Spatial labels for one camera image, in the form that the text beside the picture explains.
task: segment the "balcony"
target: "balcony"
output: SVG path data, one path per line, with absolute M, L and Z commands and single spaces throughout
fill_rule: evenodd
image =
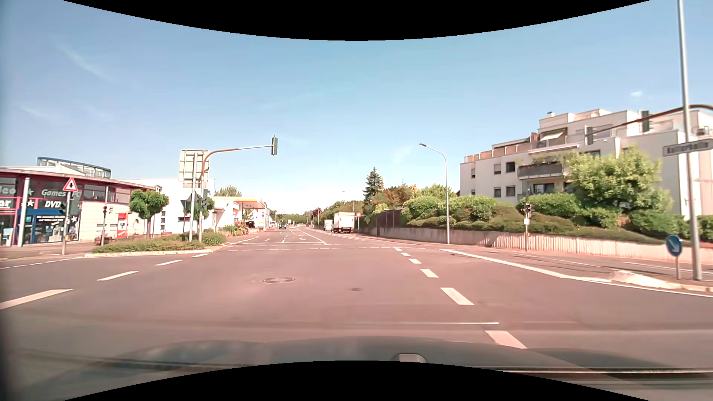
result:
M 534 178 L 563 177 L 565 168 L 561 163 L 529 164 L 518 167 L 518 178 L 531 180 Z

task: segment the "tree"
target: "tree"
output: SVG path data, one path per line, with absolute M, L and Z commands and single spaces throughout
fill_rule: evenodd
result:
M 414 196 L 414 191 L 408 185 L 392 186 L 384 193 L 386 202 L 390 206 L 402 206 L 407 200 Z
M 435 196 L 436 198 L 444 201 L 446 199 L 446 191 L 448 191 L 448 196 L 450 198 L 456 197 L 456 194 L 453 192 L 453 189 L 451 187 L 448 187 L 446 189 L 446 187 L 441 184 L 433 184 L 432 186 L 427 186 L 427 187 L 419 190 L 418 195 L 419 196 Z
M 212 198 L 208 198 L 208 205 L 203 208 L 203 220 L 208 218 L 208 215 L 210 214 L 210 210 L 213 210 L 215 208 L 215 201 L 213 201 Z M 183 209 L 183 212 L 186 215 L 190 215 L 190 202 L 186 203 L 186 207 Z M 199 221 L 200 220 L 200 199 L 195 200 L 195 205 L 193 206 L 193 221 Z
M 369 202 L 374 196 L 384 190 L 384 179 L 376 172 L 376 167 L 366 176 L 366 188 L 364 189 L 364 201 Z
M 156 191 L 137 189 L 129 198 L 129 210 L 146 220 L 146 236 L 151 237 L 151 218 L 168 204 L 168 197 Z
M 661 181 L 661 162 L 636 148 L 618 158 L 570 153 L 561 161 L 570 170 L 575 196 L 586 208 L 665 212 L 672 204 L 668 192 L 656 186 Z
M 242 196 L 242 193 L 234 186 L 226 186 L 219 189 L 215 196 Z

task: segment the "asphalt road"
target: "asphalt road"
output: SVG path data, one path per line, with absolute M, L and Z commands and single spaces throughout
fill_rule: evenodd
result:
M 271 230 L 209 254 L 2 262 L 0 318 L 20 386 L 175 342 L 347 335 L 713 365 L 713 295 L 578 280 L 603 274 L 602 261 L 535 256 Z

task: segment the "street lamp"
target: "street lamp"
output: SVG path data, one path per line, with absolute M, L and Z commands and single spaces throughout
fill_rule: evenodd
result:
M 429 148 L 432 151 L 436 151 L 443 156 L 443 161 L 446 162 L 446 243 L 449 245 L 451 244 L 451 207 L 450 204 L 448 203 L 448 160 L 446 159 L 446 155 L 443 154 L 441 151 L 437 151 L 436 149 L 427 146 L 423 143 L 419 143 L 419 145 L 423 146 L 424 148 Z

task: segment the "sidewalk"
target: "sidewalk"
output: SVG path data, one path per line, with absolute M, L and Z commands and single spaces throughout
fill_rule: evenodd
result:
M 66 255 L 84 255 L 94 249 L 94 241 L 82 241 L 66 244 Z M 62 254 L 62 244 L 32 244 L 19 246 L 4 246 L 0 249 L 0 260 L 31 258 L 34 256 L 56 256 Z

